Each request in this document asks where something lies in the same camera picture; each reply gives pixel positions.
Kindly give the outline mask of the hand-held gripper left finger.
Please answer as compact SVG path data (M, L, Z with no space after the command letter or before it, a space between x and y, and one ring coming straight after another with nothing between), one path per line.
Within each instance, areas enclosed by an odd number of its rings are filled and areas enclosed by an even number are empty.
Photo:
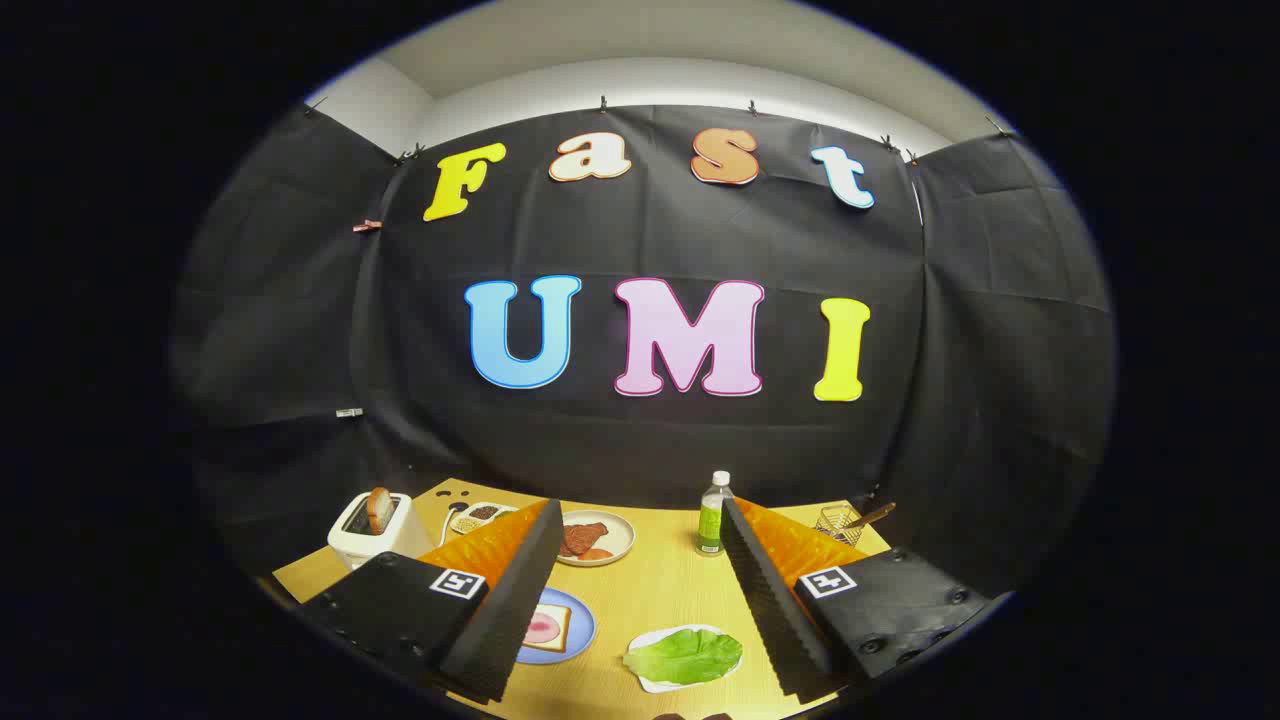
M562 539L561 502L543 500L419 559L378 553L300 616L406 685L499 701Z

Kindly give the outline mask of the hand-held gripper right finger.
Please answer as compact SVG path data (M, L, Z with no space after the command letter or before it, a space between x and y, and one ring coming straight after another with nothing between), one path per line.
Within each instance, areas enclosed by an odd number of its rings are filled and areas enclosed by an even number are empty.
M863 553L745 498L719 536L785 694L861 698L943 657L1011 598L914 550Z

